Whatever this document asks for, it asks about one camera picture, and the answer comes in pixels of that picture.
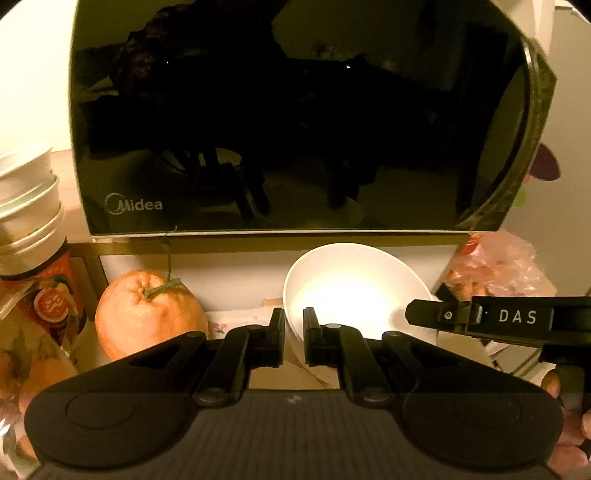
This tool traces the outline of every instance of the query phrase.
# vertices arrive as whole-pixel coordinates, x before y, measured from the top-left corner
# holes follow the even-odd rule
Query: stacked white bowl
[[[41,265],[66,238],[50,154],[40,143],[0,156],[0,277]]]

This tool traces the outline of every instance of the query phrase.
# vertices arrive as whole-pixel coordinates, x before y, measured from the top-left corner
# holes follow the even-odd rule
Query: plastic bag
[[[0,291],[0,304],[10,299],[10,294]],[[51,336],[19,308],[1,318],[4,313],[0,316],[0,463],[25,478],[38,466],[24,428],[26,409],[36,394],[76,375],[76,369]]]
[[[459,300],[556,295],[556,288],[536,264],[533,245],[506,231],[473,234],[450,268],[445,284]]]
[[[0,275],[0,290],[18,299],[22,313],[40,325],[68,355],[86,323],[86,312],[70,265],[67,245],[39,267]]]

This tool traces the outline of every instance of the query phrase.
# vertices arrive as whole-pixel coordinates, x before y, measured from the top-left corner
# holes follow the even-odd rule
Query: microwave
[[[499,228],[556,78],[488,0],[80,0],[92,235]]]

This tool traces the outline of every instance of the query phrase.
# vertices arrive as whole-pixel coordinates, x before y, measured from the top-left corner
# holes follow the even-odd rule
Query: microwave door
[[[556,76],[540,46],[522,43],[525,62],[517,63],[502,92],[486,134],[472,203],[459,213],[457,227],[465,230],[497,228],[511,207],[537,151],[548,116]]]
[[[504,88],[502,72],[507,35],[492,28],[470,25],[455,87],[457,117],[452,151],[458,168],[456,215],[471,210],[479,162],[488,126]]]

